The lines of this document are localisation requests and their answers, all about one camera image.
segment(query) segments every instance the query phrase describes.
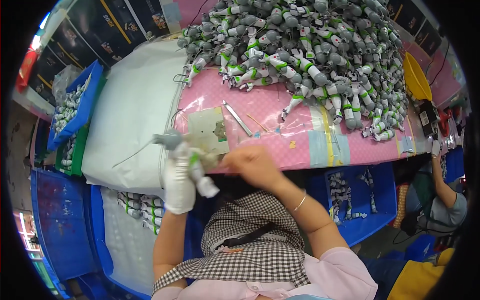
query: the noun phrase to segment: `worker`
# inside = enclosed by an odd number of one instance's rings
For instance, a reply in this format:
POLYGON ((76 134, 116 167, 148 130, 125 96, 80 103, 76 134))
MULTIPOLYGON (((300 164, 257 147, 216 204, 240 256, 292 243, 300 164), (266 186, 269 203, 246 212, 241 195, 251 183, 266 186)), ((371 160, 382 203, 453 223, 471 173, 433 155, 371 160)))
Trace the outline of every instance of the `worker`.
POLYGON ((237 148, 221 164, 261 190, 224 202, 205 226, 204 257, 183 262, 185 223, 195 202, 195 186, 186 178, 183 188, 169 190, 179 186, 179 179, 175 162, 167 162, 167 211, 153 250, 152 299, 374 298, 377 284, 325 208, 287 179, 265 148, 237 148), (303 252, 297 224, 313 256, 303 252), (196 280, 187 286, 185 278, 196 280))
POLYGON ((448 248, 429 257, 425 262, 397 259, 370 259, 361 257, 378 290, 375 300, 420 300, 442 276, 454 253, 448 248))
POLYGON ((466 185, 446 184, 440 165, 440 144, 433 141, 431 163, 423 166, 407 190, 400 228, 412 236, 424 230, 434 236, 454 233, 467 215, 466 185))

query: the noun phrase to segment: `red object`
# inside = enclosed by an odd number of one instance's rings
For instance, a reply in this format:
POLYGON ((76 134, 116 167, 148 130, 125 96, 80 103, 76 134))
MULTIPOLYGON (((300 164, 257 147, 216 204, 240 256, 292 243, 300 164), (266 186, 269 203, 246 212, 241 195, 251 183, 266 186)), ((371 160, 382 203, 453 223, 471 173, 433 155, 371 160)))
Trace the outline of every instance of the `red object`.
POLYGON ((38 53, 33 51, 31 48, 28 48, 28 52, 24 57, 24 61, 18 71, 17 81, 15 83, 15 88, 19 93, 23 92, 24 89, 28 86, 28 79, 30 78, 30 73, 32 72, 33 65, 35 64, 38 58, 38 53))
POLYGON ((446 112, 447 113, 444 113, 441 110, 438 111, 438 116, 440 117, 438 127, 440 128, 440 132, 444 137, 448 136, 448 133, 450 132, 450 128, 448 126, 448 119, 452 117, 451 109, 446 109, 446 112))

